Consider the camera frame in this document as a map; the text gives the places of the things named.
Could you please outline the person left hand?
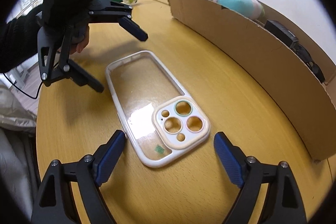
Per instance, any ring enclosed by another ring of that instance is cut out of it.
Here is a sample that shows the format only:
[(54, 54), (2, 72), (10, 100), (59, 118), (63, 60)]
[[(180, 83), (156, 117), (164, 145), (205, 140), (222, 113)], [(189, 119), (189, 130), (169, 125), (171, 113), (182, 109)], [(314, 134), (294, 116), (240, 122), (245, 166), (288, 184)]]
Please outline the person left hand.
[(89, 25), (81, 27), (79, 30), (79, 36), (73, 37), (70, 43), (70, 55), (74, 53), (81, 53), (84, 48), (89, 44)]

